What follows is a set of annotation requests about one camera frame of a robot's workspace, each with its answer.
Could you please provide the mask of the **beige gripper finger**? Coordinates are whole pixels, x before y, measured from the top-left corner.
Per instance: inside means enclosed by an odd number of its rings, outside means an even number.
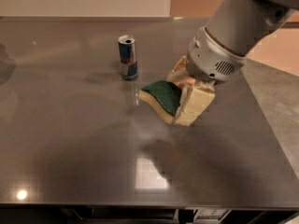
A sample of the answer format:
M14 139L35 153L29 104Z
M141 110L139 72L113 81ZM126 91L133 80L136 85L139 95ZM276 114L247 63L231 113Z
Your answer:
M182 89L174 124L190 126L215 98L213 82L186 83Z
M187 67L187 57L182 56L175 67L167 76L166 80L177 85L179 88L183 88L186 84L194 85L195 79L190 76L189 72L186 69Z

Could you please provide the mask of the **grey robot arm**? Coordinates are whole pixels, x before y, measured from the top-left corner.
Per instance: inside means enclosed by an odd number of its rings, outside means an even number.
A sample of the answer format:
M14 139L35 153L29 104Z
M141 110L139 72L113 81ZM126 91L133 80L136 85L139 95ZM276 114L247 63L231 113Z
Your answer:
M299 0L223 0L167 78L182 89L173 122L192 124L214 100L214 86L229 81L248 53L298 9Z

